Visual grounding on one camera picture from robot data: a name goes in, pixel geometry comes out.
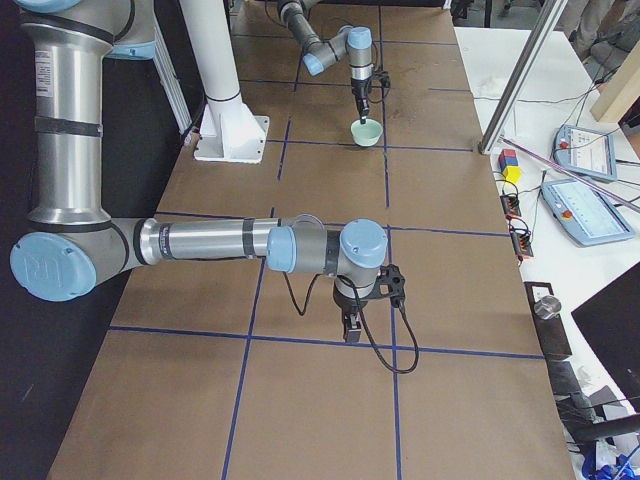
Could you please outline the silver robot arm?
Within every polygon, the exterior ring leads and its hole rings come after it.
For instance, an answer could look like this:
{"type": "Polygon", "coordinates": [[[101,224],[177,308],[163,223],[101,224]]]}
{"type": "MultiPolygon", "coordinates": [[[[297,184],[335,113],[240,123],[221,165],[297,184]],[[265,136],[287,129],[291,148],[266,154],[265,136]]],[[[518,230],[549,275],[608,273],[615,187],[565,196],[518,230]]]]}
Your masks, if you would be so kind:
{"type": "MultiPolygon", "coordinates": [[[[344,340],[373,345],[363,309],[384,298],[387,236],[368,219],[339,230],[312,215],[181,223],[113,219],[102,207],[102,80],[105,57],[151,59],[154,1],[14,1],[34,47],[39,193],[28,219],[35,228],[11,250],[17,282],[47,301],[85,295],[117,274],[176,260],[266,257],[273,271],[334,278],[344,340]]],[[[302,47],[308,72],[318,75],[346,56],[359,120],[368,120],[374,76],[369,28],[347,24],[322,40],[305,14],[319,1],[277,1],[280,20],[302,47]]],[[[259,163],[270,120],[244,103],[223,1],[179,1],[204,87],[200,128],[203,161],[259,163]]],[[[311,281],[307,298],[315,283],[311,281]]]]}
{"type": "Polygon", "coordinates": [[[347,24],[334,37],[323,40],[305,16],[316,4],[317,1],[278,1],[279,19],[302,47],[302,60],[311,76],[328,70],[344,56],[349,58],[351,90],[359,122],[365,124],[370,111],[368,96],[374,74],[371,30],[347,24]]]}

